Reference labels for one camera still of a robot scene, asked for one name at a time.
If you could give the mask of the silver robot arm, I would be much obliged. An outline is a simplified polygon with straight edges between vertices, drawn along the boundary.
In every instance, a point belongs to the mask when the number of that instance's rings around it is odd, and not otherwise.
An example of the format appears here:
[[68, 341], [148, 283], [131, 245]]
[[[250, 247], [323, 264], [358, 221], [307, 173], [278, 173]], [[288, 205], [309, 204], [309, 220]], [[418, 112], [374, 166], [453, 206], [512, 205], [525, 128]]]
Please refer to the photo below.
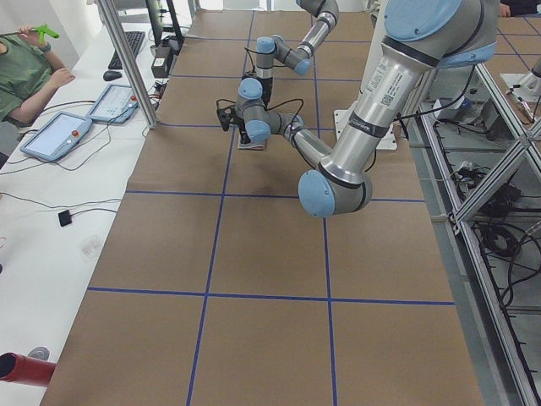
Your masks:
[[335, 0], [297, 0], [296, 4], [315, 17], [315, 22], [296, 48], [291, 48], [279, 35], [261, 36], [256, 40], [255, 64], [247, 71], [244, 79], [255, 79], [262, 86], [261, 99], [265, 106], [271, 100], [273, 67], [275, 62], [299, 75], [307, 73], [312, 65], [315, 50], [336, 27], [339, 8]]
[[334, 146], [317, 138], [297, 114], [267, 106], [275, 63], [304, 74], [315, 49], [336, 27], [336, 2], [302, 1], [300, 7], [315, 17], [303, 41], [290, 48], [280, 36], [259, 38], [254, 73], [242, 80], [237, 100], [218, 109], [217, 116], [224, 128], [235, 124], [256, 144], [274, 134], [292, 144], [310, 166], [298, 183], [307, 213], [330, 217], [355, 212], [372, 195], [366, 164], [421, 75], [490, 59], [500, 7], [496, 1], [388, 2], [380, 16], [385, 28], [381, 59]]

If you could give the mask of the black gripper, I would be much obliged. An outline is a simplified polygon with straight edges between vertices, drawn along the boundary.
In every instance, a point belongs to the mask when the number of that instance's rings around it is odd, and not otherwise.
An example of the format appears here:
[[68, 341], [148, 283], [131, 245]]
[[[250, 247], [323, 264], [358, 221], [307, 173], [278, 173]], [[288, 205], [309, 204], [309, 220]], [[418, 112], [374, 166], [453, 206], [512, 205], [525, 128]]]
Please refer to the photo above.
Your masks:
[[271, 100], [272, 77], [261, 77], [255, 71], [246, 72], [241, 80], [241, 96], [247, 100], [260, 98], [265, 107]]
[[245, 122], [238, 116], [236, 109], [233, 105], [227, 107], [218, 107], [216, 109], [216, 115], [223, 131], [227, 132], [230, 129], [230, 126], [234, 124], [239, 129], [240, 141], [251, 141], [245, 128]]

